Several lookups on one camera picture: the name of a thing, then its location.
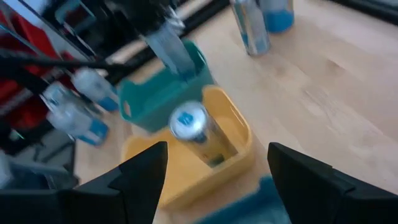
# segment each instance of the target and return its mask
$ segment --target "wooden surface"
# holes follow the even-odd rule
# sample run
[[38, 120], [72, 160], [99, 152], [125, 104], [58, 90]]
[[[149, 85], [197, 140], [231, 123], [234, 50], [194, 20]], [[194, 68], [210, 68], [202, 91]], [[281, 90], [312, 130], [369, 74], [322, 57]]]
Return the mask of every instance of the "wooden surface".
[[[262, 57], [246, 55], [231, 9], [190, 36], [264, 150], [247, 174], [185, 210], [160, 211], [154, 223], [189, 223], [253, 191], [258, 171], [267, 172], [270, 141], [398, 194], [398, 28], [327, 1], [295, 0], [294, 8], [294, 27], [272, 35]], [[141, 46], [114, 58], [123, 61]], [[150, 63], [132, 79], [160, 67]], [[112, 132], [102, 147], [78, 144], [76, 171], [84, 182], [118, 164], [131, 134], [117, 114], [106, 122]]]

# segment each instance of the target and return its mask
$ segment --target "red object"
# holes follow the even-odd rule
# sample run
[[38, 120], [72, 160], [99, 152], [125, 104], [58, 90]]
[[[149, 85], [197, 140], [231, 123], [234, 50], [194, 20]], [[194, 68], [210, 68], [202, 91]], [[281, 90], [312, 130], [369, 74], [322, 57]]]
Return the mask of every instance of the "red object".
[[[0, 21], [5, 23], [5, 18], [0, 13]], [[25, 40], [27, 40], [34, 47], [39, 49], [46, 56], [51, 58], [59, 58], [56, 51], [52, 47], [47, 34], [36, 26], [33, 26], [29, 21], [24, 19], [22, 16], [14, 13], [11, 16], [11, 23], [14, 26], [15, 31]], [[10, 34], [0, 34], [0, 47], [30, 53], [36, 55], [34, 51], [20, 43], [17, 39], [13, 38]], [[63, 54], [63, 57], [67, 59], [73, 59], [68, 53]], [[26, 70], [30, 71], [33, 75], [39, 77], [45, 75], [52, 68], [38, 67], [35, 65], [26, 66]], [[72, 83], [68, 76], [61, 78], [61, 82], [69, 88], [73, 88]], [[0, 105], [5, 104], [13, 96], [20, 93], [24, 89], [23, 86], [19, 86], [12, 80], [0, 79]], [[32, 128], [38, 125], [45, 119], [47, 114], [47, 107], [40, 99], [39, 96], [33, 96], [27, 100], [23, 105], [16, 108], [14, 111], [6, 115], [6, 119], [11, 123], [13, 128]]]

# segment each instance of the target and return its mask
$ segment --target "yellow plastic bin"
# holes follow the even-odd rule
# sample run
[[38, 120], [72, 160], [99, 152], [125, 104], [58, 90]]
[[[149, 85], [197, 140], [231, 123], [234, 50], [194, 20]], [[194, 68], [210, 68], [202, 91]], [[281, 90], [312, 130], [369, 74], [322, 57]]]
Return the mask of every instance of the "yellow plastic bin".
[[167, 141], [169, 163], [160, 208], [182, 208], [242, 173], [254, 162], [250, 127], [226, 93], [220, 87], [206, 86], [203, 89], [203, 104], [239, 151], [214, 169], [202, 162], [183, 142], [176, 140], [169, 128], [161, 129], [148, 138], [133, 136], [124, 143], [123, 162], [159, 141]]

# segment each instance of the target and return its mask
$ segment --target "green plastic bin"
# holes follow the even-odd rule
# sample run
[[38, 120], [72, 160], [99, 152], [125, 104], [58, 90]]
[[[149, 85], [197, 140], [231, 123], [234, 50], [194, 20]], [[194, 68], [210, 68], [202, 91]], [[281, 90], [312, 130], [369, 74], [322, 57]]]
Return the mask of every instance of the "green plastic bin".
[[195, 63], [197, 75], [183, 81], [165, 68], [139, 85], [124, 80], [119, 89], [119, 111], [123, 119], [154, 133], [168, 125], [176, 106], [187, 100], [202, 100], [202, 88], [215, 82], [198, 47], [187, 40], [184, 46]]

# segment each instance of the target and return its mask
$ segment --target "light wood tabletop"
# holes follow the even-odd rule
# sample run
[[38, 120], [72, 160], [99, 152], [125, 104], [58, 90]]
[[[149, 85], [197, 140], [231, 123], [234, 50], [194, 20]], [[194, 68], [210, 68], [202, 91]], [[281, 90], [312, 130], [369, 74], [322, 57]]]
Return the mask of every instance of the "light wood tabletop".
[[[160, 211], [154, 223], [190, 223], [255, 190], [268, 172], [271, 141], [398, 194], [398, 27], [328, 1], [294, 0], [294, 9], [293, 28], [271, 35], [272, 48], [260, 57], [246, 55], [230, 8], [189, 36], [264, 148], [253, 169], [181, 211]], [[131, 44], [113, 59], [141, 47]], [[154, 60], [131, 79], [160, 68]], [[104, 145], [78, 143], [82, 182], [118, 165], [133, 132], [117, 113], [105, 121]]]

